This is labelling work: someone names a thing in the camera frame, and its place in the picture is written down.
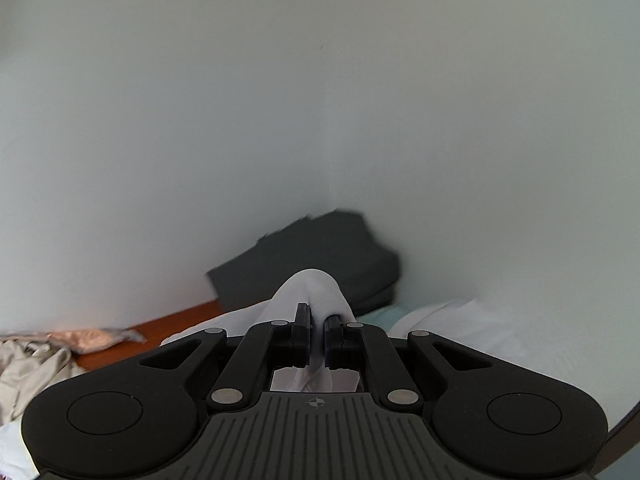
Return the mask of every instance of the white wall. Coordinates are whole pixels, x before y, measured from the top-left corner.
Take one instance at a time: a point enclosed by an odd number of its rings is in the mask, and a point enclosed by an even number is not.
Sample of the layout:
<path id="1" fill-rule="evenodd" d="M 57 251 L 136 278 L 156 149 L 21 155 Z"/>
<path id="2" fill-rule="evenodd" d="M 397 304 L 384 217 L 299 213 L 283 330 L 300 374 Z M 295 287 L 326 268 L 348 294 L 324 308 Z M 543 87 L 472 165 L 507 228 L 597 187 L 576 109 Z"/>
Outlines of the white wall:
<path id="1" fill-rule="evenodd" d="M 320 10 L 0 0 L 0 332 L 208 301 L 209 268 L 326 209 Z"/>
<path id="2" fill-rule="evenodd" d="M 356 1 L 322 50 L 334 204 L 400 249 L 401 301 L 479 296 L 615 423 L 640 391 L 640 0 Z"/>

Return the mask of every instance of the circular cap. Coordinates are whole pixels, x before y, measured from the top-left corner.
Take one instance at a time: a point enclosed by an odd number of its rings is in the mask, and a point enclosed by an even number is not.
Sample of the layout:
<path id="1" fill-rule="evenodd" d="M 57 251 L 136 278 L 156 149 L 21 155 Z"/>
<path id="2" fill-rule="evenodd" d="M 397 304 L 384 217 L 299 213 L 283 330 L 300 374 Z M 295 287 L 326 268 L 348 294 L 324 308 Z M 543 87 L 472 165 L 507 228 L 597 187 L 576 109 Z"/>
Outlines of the circular cap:
<path id="1" fill-rule="evenodd" d="M 419 399 L 413 390 L 393 390 L 386 398 L 394 404 L 413 404 Z"/>
<path id="2" fill-rule="evenodd" d="M 97 392 L 80 397 L 66 414 L 78 431 L 92 435 L 120 433 L 140 420 L 142 404 L 119 392 Z"/>
<path id="3" fill-rule="evenodd" d="M 498 428 L 520 435 L 539 435 L 551 431 L 562 419 L 560 408 L 535 394 L 505 394 L 496 397 L 486 408 Z"/>
<path id="4" fill-rule="evenodd" d="M 220 388 L 211 394 L 211 400 L 218 404 L 235 404 L 242 400 L 242 392 L 235 388 Z"/>

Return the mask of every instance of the crumpled cloth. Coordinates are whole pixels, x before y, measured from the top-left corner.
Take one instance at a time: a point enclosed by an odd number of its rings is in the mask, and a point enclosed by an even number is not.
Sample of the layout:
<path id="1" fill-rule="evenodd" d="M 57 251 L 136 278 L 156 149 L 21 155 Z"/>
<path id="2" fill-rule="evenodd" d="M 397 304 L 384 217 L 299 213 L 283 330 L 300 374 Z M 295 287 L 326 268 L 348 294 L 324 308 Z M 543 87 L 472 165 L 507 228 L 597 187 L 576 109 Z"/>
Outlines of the crumpled cloth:
<path id="1" fill-rule="evenodd" d="M 336 281 L 326 272 L 307 269 L 291 276 L 267 301 L 235 310 L 192 326 L 165 339 L 162 344 L 176 341 L 206 328 L 223 328 L 231 336 L 244 335 L 252 325 L 283 319 L 293 321 L 299 303 L 311 307 L 314 334 L 311 358 L 306 368 L 276 370 L 272 391 L 280 392 L 353 392 L 358 386 L 359 373 L 353 370 L 329 370 L 324 366 L 324 320 L 337 314 L 343 323 L 355 321 L 347 300 Z"/>
<path id="2" fill-rule="evenodd" d="M 0 425 L 20 417 L 31 399 L 45 388 L 83 372 L 69 348 L 4 341 L 0 344 Z"/>
<path id="3" fill-rule="evenodd" d="M 20 435 L 22 414 L 42 390 L 82 373 L 69 348 L 27 340 L 0 343 L 0 476 L 38 475 Z"/>

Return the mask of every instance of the light blue fabric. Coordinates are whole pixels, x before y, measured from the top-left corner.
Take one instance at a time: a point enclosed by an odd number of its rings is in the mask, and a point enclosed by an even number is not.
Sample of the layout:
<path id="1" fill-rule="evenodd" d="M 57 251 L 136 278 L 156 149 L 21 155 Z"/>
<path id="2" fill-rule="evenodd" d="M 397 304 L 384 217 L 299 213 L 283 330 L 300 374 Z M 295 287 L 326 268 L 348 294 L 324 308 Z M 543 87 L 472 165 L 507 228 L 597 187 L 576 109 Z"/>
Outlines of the light blue fabric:
<path id="1" fill-rule="evenodd" d="M 640 446 L 635 446 L 603 472 L 598 475 L 600 480 L 636 480 L 640 471 Z"/>
<path id="2" fill-rule="evenodd" d="M 361 323 L 379 326 L 387 332 L 401 317 L 406 316 L 406 314 L 413 310 L 414 308 L 403 304 L 391 304 L 358 316 L 356 319 Z"/>

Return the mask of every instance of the white cloth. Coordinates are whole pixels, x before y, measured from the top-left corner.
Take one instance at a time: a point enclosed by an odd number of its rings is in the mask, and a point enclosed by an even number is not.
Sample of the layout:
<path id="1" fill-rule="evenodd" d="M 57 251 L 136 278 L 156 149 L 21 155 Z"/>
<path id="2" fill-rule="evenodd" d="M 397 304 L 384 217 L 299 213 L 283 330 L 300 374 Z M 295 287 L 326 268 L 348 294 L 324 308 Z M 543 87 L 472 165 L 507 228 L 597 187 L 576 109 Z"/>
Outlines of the white cloth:
<path id="1" fill-rule="evenodd" d="M 0 476 L 7 480 L 31 480 L 38 476 L 20 432 L 19 418 L 0 428 Z"/>
<path id="2" fill-rule="evenodd" d="M 407 314 L 387 332 L 406 339 L 413 330 L 427 330 L 469 348 L 511 363 L 522 362 L 526 351 L 510 323 L 477 300 L 428 305 Z"/>
<path id="3" fill-rule="evenodd" d="M 352 370 L 329 370 L 322 350 L 324 320 L 337 314 L 343 323 L 355 321 L 340 287 L 326 272 L 307 269 L 291 276 L 273 298 L 254 306 L 227 312 L 165 339 L 166 344 L 206 328 L 223 328 L 231 336 L 244 335 L 249 327 L 265 321 L 293 321 L 299 303 L 311 307 L 314 324 L 310 364 L 304 369 L 284 368 L 274 373 L 271 389 L 281 392 L 353 392 L 360 375 Z"/>

